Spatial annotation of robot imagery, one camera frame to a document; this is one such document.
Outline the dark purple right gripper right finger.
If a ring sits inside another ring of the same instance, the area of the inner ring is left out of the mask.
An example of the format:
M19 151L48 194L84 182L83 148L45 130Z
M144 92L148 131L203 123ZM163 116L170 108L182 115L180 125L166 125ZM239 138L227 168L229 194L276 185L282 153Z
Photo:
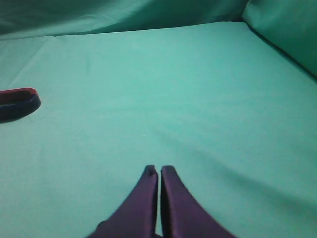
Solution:
M160 216L164 238L233 238L188 191L175 167L161 170Z

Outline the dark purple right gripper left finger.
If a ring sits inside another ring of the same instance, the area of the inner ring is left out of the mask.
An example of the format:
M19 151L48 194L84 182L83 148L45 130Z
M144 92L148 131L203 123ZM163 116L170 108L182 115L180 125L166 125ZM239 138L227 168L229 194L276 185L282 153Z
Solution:
M127 198L90 238L156 238L158 174L147 165Z

